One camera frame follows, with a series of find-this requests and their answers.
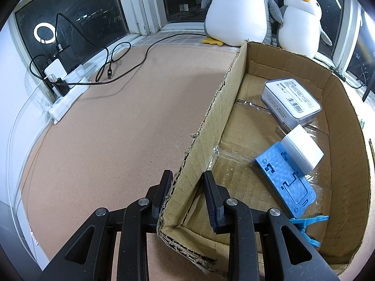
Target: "cardboard box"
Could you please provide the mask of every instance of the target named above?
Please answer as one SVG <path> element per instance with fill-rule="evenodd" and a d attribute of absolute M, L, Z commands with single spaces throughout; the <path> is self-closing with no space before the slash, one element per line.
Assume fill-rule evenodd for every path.
<path fill-rule="evenodd" d="M 317 198 L 303 217 L 329 215 L 308 227 L 320 254 L 337 274 L 361 247 L 369 218 L 371 154 L 355 109 L 331 71 L 300 55 L 246 43 L 236 55 L 193 139 L 160 216 L 159 237 L 203 270 L 225 275 L 229 235 L 213 233 L 199 178 L 212 169 L 217 184 L 249 207 L 280 208 L 289 216 L 254 158 L 281 138 L 277 122 L 260 100 L 264 82 L 294 78 L 322 105 L 305 130 L 324 152 L 307 178 Z M 260 271 L 262 256 L 258 245 Z"/>

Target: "power adapter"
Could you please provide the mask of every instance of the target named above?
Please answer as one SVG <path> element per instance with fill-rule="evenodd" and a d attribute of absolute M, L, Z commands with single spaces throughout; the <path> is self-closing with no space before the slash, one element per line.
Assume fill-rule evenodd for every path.
<path fill-rule="evenodd" d="M 53 89 L 56 88 L 59 93 L 64 97 L 66 94 L 69 93 L 70 87 L 65 85 L 65 81 L 62 80 L 60 77 L 57 78 L 55 73 L 51 73 L 47 76 L 47 79 L 51 82 L 59 83 L 58 85 L 53 85 Z"/>
<path fill-rule="evenodd" d="M 52 63 L 44 69 L 44 73 L 46 74 L 46 76 L 54 74 L 55 77 L 61 79 L 64 79 L 68 74 L 59 58 L 56 58 L 54 61 L 52 61 Z"/>
<path fill-rule="evenodd" d="M 67 74 L 74 71 L 80 65 L 70 45 L 61 49 L 54 57 L 60 59 Z"/>

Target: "plastic storage box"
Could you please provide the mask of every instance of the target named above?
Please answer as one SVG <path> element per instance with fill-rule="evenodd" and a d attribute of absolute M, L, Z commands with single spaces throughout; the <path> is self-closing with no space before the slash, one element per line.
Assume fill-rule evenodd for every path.
<path fill-rule="evenodd" d="M 296 80 L 267 81 L 261 97 L 280 125 L 291 130 L 312 123 L 322 109 L 317 100 Z"/>

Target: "blue clip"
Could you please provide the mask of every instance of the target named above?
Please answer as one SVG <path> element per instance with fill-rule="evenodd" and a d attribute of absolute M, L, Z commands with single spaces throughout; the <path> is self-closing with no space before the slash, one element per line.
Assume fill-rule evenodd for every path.
<path fill-rule="evenodd" d="M 314 247 L 319 247 L 320 243 L 316 240 L 311 239 L 307 234 L 306 234 L 306 228 L 307 226 L 314 224 L 316 222 L 321 222 L 321 221 L 327 221 L 328 220 L 327 215 L 318 215 L 314 218 L 307 218 L 307 219 L 290 219 L 290 222 L 294 224 L 297 229 L 301 232 L 301 234 L 305 237 L 309 243 L 314 246 Z"/>
<path fill-rule="evenodd" d="M 315 201 L 316 194 L 283 145 L 275 143 L 255 161 L 283 200 L 291 216 L 302 216 L 306 208 Z"/>

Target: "stuffed penguin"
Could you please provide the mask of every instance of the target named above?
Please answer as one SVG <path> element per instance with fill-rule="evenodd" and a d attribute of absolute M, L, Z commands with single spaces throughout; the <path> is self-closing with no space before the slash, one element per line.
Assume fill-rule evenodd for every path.
<path fill-rule="evenodd" d="M 202 0 L 208 8 L 203 43 L 241 46 L 245 40 L 271 44 L 271 23 L 282 23 L 273 0 Z"/>
<path fill-rule="evenodd" d="M 318 51 L 320 37 L 332 46 L 320 24 L 322 9 L 317 0 L 284 0 L 281 13 L 283 23 L 277 32 L 277 42 L 283 49 L 312 59 Z"/>

